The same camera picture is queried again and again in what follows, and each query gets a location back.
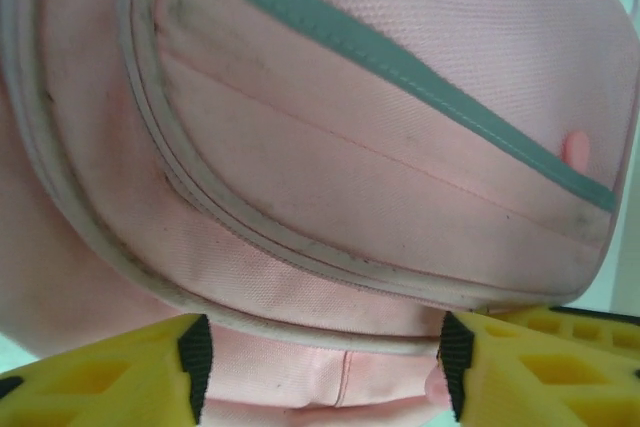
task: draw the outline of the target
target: backpack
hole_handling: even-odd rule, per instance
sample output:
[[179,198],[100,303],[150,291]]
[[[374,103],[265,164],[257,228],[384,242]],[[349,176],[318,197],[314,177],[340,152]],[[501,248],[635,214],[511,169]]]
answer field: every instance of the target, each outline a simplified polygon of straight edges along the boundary
[[598,272],[637,115],[620,0],[0,9],[0,329],[37,355],[204,312],[202,425],[419,426],[444,311]]

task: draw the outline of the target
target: black rubber edge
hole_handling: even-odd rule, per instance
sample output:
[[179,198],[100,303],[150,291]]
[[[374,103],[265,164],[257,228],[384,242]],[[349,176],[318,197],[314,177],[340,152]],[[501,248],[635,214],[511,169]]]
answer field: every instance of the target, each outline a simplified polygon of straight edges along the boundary
[[475,334],[455,314],[447,312],[442,324],[438,359],[447,379],[456,422],[460,422],[464,409],[464,374],[471,368],[474,340]]
[[20,387],[23,383],[24,379],[22,377],[18,377],[17,375],[0,379],[0,400],[4,399],[7,395]]
[[575,309],[573,307],[551,307],[552,312],[559,314],[571,314],[579,315],[581,317],[591,317],[593,319],[611,320],[614,322],[623,322],[625,324],[632,324],[640,326],[640,317],[634,317],[632,315],[612,314],[609,312],[598,312],[595,310]]
[[213,342],[206,315],[198,317],[178,339],[178,353],[182,370],[191,377],[189,403],[193,418],[199,424],[213,364]]

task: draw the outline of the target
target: pink backpack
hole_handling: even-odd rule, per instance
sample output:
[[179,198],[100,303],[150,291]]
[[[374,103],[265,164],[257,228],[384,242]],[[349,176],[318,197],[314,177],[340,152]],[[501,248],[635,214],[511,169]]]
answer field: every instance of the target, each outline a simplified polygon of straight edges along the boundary
[[619,0],[0,7],[0,329],[38,355],[205,312],[202,425],[413,427],[443,310],[600,267],[637,114]]

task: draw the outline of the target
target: yellow plastic object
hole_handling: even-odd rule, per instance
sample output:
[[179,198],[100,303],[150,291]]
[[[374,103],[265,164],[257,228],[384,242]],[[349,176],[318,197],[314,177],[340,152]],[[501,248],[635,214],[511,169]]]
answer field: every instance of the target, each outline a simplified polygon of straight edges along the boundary
[[34,362],[0,374],[0,426],[194,426],[212,353],[188,314]]
[[[534,310],[502,316],[512,322],[447,314],[439,355],[462,425],[640,426],[640,361],[632,340],[640,335],[639,327]],[[541,324],[533,326],[559,321],[560,327],[552,335],[533,330],[528,327],[534,318]],[[521,321],[527,327],[518,325]],[[590,333],[587,339],[572,338],[569,332],[576,332],[576,326],[578,335],[583,328]],[[594,337],[593,329],[603,330]],[[616,333],[629,342],[613,345]]]

